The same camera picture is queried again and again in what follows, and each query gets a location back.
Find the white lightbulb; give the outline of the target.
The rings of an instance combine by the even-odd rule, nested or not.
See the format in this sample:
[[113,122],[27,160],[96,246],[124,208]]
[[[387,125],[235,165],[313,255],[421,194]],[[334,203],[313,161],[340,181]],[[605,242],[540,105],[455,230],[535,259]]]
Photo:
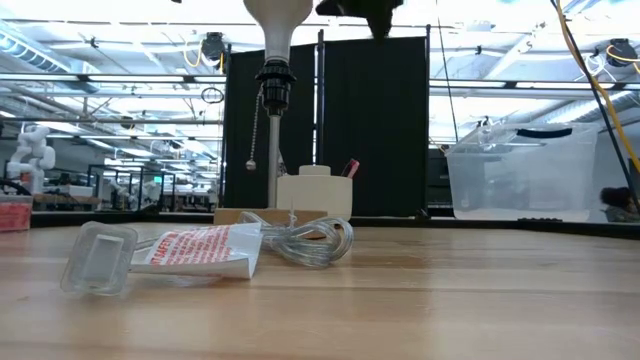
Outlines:
[[310,15],[312,0],[243,0],[249,14],[261,27],[265,61],[290,61],[295,29]]

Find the wooden base lamp black socket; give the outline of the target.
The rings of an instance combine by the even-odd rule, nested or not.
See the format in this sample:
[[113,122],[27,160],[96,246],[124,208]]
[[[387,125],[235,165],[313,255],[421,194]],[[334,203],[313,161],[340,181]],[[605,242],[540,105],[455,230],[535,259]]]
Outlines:
[[216,209],[254,211],[270,222],[287,219],[288,210],[277,208],[278,152],[287,175],[312,157],[313,72],[312,55],[303,57],[303,89],[284,61],[242,54],[231,57],[227,80],[224,128],[222,201]]

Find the black room divider screen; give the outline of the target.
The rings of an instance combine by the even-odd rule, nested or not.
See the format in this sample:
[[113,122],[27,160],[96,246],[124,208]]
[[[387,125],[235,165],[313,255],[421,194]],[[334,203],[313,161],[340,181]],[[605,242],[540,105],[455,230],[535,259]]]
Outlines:
[[[261,51],[231,57],[225,100],[223,204],[264,208],[269,119],[257,105]],[[356,216],[405,217],[424,207],[428,148],[426,38],[332,41],[324,45],[321,162],[333,174],[350,159]]]

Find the person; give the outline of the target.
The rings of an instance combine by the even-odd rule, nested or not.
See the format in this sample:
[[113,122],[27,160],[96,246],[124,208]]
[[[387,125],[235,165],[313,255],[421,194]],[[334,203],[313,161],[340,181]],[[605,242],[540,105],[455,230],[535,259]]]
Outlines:
[[640,214],[628,187],[605,187],[600,192],[600,201],[606,206],[604,214],[608,222],[640,223]]

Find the white red safety tag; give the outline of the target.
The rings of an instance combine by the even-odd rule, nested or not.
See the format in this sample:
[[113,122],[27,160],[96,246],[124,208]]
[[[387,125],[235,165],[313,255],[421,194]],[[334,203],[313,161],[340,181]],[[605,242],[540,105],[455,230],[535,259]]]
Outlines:
[[262,225],[244,223],[169,231],[138,246],[132,273],[250,279]]

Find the red storage bin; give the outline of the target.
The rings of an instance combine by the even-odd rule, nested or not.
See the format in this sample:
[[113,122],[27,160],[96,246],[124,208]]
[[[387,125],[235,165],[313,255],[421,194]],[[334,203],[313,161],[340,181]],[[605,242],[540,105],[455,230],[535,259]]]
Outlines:
[[30,229],[33,198],[24,195],[0,195],[0,232]]

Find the black aluminium table frame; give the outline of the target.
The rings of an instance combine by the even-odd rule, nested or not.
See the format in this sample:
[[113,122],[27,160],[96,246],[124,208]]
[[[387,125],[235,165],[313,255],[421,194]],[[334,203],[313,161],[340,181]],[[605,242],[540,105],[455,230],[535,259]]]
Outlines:
[[[89,221],[106,224],[134,222],[178,224],[232,224],[241,219],[243,209],[219,209],[214,213],[147,213],[147,212],[35,212],[31,215],[33,228],[79,226]],[[353,217],[354,227],[438,228],[523,230],[571,235],[620,238],[640,241],[640,224],[576,223],[560,220],[458,220],[454,218],[411,217]]]

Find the cream round desk organizer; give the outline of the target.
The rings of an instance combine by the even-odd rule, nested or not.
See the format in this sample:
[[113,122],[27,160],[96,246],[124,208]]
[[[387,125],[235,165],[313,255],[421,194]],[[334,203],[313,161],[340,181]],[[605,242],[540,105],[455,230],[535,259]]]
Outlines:
[[329,217],[349,220],[353,208],[353,180],[334,176],[325,165],[302,165],[297,175],[277,181],[277,208],[324,211]]

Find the clear plastic storage bin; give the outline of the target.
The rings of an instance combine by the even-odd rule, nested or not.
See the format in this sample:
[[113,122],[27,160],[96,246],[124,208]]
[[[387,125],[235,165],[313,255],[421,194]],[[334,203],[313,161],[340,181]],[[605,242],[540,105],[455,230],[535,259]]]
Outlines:
[[586,221],[599,131],[589,123],[473,130],[445,153],[454,216]]

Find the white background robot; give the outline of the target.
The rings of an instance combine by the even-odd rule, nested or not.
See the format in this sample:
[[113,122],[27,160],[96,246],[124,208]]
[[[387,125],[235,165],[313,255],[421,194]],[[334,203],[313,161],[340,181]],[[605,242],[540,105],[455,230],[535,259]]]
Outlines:
[[47,144],[50,129],[41,125],[31,125],[17,137],[18,145],[7,164],[10,179],[28,175],[27,189],[34,194],[43,190],[45,171],[55,166],[55,149]]

